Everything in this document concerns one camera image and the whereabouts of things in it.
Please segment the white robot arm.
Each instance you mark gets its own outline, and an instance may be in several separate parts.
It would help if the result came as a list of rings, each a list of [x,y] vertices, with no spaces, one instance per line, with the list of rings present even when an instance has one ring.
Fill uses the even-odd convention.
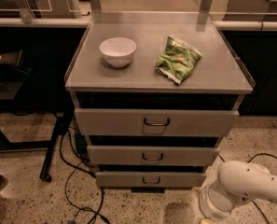
[[[216,180],[201,189],[199,209],[207,219],[220,222],[255,199],[277,204],[277,175],[257,163],[226,161]]]

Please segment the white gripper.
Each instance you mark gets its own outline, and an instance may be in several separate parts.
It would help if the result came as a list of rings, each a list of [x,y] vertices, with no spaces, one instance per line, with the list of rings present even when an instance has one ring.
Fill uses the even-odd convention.
[[[231,186],[227,186],[221,180],[217,179],[202,189],[193,187],[192,190],[199,196],[201,213],[208,218],[202,219],[201,224],[220,222],[229,217],[232,210],[236,207],[235,199],[237,195]]]

